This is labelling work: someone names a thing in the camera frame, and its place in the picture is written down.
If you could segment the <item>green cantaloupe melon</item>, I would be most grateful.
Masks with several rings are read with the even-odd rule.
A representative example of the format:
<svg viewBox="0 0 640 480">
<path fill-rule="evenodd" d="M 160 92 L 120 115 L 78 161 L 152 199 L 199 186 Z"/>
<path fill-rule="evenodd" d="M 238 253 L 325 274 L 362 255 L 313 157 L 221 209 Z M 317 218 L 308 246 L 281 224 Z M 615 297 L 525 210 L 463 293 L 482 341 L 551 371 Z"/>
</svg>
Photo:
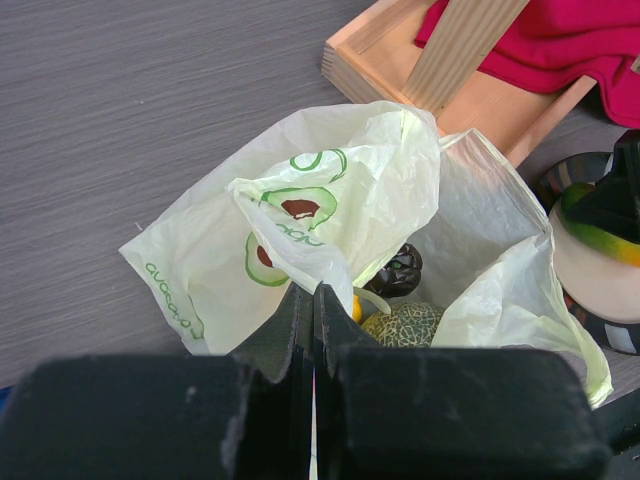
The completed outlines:
<svg viewBox="0 0 640 480">
<path fill-rule="evenodd" d="M 444 312 L 428 302 L 393 304 L 389 314 L 376 312 L 361 327 L 384 347 L 429 348 Z"/>
</svg>

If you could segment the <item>green mango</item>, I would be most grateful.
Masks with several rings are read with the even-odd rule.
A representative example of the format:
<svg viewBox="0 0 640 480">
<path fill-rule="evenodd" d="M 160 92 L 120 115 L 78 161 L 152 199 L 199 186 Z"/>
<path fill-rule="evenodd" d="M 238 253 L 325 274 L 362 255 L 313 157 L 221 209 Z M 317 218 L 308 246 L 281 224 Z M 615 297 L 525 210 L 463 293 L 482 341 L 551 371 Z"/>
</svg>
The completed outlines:
<svg viewBox="0 0 640 480">
<path fill-rule="evenodd" d="M 573 184 L 561 195 L 558 216 L 579 242 L 622 264 L 639 266 L 639 210 L 628 186 Z"/>
</svg>

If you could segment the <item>green avocado plastic bag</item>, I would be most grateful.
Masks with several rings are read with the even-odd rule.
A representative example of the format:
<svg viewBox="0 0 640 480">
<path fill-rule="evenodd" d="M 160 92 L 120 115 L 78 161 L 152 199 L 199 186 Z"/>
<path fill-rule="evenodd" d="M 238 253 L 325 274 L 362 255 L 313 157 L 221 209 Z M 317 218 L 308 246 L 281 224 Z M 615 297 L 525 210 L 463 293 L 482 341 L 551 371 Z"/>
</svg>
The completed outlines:
<svg viewBox="0 0 640 480">
<path fill-rule="evenodd" d="M 527 345 L 585 362 L 593 406 L 608 362 L 571 315 L 546 212 L 478 131 L 387 101 L 322 106 L 276 123 L 189 188 L 120 250 L 194 354 L 226 354 L 290 284 L 330 285 L 351 308 L 406 244 L 417 292 L 442 306 L 438 347 Z"/>
</svg>

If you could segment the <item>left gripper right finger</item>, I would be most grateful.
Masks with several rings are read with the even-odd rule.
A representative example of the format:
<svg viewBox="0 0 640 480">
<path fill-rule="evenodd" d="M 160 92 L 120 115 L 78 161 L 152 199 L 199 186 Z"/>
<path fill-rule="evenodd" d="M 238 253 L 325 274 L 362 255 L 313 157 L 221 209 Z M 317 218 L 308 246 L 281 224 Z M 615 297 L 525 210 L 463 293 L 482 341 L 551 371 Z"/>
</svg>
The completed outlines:
<svg viewBox="0 0 640 480">
<path fill-rule="evenodd" d="M 318 285 L 313 304 L 314 358 L 326 374 L 335 374 L 338 353 L 343 347 L 381 347 L 347 314 L 330 285 Z"/>
</svg>

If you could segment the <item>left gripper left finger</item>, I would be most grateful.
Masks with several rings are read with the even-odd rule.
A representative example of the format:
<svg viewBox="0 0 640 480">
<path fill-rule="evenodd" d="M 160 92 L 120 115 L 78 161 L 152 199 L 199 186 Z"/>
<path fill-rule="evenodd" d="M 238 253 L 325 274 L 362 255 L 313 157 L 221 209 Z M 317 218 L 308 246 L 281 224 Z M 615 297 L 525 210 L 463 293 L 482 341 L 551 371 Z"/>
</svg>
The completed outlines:
<svg viewBox="0 0 640 480">
<path fill-rule="evenodd" d="M 287 288 L 275 313 L 232 351 L 270 383 L 283 381 L 294 367 L 313 369 L 313 297 L 298 285 Z"/>
</svg>

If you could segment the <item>dark purple fruit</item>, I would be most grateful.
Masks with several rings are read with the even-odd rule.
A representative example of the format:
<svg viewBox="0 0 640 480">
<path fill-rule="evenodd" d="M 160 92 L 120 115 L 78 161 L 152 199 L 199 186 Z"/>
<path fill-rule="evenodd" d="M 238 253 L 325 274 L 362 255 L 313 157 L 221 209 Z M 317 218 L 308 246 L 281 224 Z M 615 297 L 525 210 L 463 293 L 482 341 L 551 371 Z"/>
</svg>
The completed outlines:
<svg viewBox="0 0 640 480">
<path fill-rule="evenodd" d="M 422 268 L 423 260 L 418 250 L 405 243 L 364 289 L 385 299 L 405 297 L 419 285 Z"/>
</svg>

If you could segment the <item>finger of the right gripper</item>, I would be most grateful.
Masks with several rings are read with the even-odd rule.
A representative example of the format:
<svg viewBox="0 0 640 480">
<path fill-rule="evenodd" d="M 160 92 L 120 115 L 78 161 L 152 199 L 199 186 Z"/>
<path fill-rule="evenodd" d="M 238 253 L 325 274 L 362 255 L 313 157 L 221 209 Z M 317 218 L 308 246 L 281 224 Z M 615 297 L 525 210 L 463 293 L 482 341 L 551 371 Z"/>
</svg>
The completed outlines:
<svg viewBox="0 0 640 480">
<path fill-rule="evenodd" d="M 572 219 L 613 235 L 639 234 L 639 139 L 620 138 L 610 172 L 572 207 Z"/>
</svg>

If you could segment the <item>yellow bell pepper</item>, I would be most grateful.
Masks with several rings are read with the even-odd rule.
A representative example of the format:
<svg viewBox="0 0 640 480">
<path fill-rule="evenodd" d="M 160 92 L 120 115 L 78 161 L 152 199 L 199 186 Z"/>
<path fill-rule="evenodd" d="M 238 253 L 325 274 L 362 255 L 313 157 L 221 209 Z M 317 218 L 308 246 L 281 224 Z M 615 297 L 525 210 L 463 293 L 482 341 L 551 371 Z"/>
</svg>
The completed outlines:
<svg viewBox="0 0 640 480">
<path fill-rule="evenodd" d="M 362 305 L 360 302 L 360 298 L 357 295 L 353 296 L 352 318 L 358 324 L 362 322 L 362 318 L 363 318 Z"/>
</svg>

